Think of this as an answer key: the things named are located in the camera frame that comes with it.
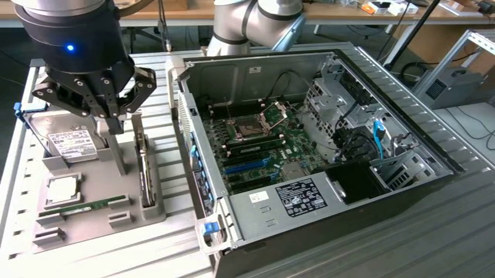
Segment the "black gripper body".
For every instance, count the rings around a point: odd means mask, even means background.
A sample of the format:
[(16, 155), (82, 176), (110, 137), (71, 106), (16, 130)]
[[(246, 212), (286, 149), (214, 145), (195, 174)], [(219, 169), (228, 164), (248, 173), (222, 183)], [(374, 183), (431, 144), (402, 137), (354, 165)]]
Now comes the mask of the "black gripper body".
[(16, 15), (46, 62), (51, 82), (99, 87), (108, 77), (124, 87), (135, 74), (112, 2), (16, 2)]

